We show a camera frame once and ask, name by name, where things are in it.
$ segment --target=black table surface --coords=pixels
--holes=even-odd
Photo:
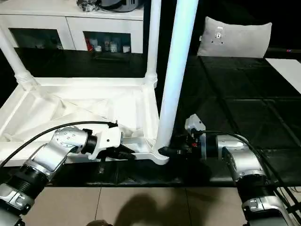
[[[140,54],[93,54],[84,51],[19,49],[26,68],[36,77],[143,77]],[[17,83],[0,52],[5,78],[0,104]],[[156,98],[160,109],[167,56],[158,57]],[[189,56],[174,134],[184,133],[185,119],[196,113],[207,129],[245,136],[266,154],[288,186],[301,186],[301,95],[264,59]],[[66,164],[49,186],[234,186],[226,165],[206,161],[170,160]],[[1,181],[8,178],[2,169]]]

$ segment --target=white cabinet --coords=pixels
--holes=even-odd
[[[0,26],[14,47],[98,50],[115,46],[143,52],[144,9],[115,13],[83,12],[76,0],[8,0],[0,3]]]
[[[143,21],[82,17],[67,17],[67,21],[76,50],[87,50],[86,42],[93,39],[102,51],[108,51],[105,42],[114,42],[118,52],[123,46],[130,46],[132,53],[143,52]]]
[[[0,15],[0,26],[14,47],[75,49],[64,16]]]

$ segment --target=white metal pole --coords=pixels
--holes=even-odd
[[[15,72],[17,82],[23,86],[25,90],[31,89],[32,86],[37,85],[34,77],[24,67],[21,59],[16,53],[15,49],[5,36],[3,30],[0,28],[0,49],[8,60],[10,66]]]
[[[168,146],[174,129],[198,0],[178,0],[155,150]]]
[[[150,7],[150,35],[145,82],[154,84],[154,87],[157,86],[158,82],[157,58],[160,30],[160,14],[161,0],[152,0]]]

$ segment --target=glass cabinet door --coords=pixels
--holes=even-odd
[[[130,53],[131,34],[84,32],[88,51]]]
[[[67,17],[76,50],[143,52],[143,21]]]
[[[63,49],[55,29],[9,28],[18,47]]]
[[[64,16],[0,15],[0,26],[15,48],[74,49]]]

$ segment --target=gray pillow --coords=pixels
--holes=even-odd
[[[243,26],[206,17],[198,56],[263,58],[271,29],[272,23]]]

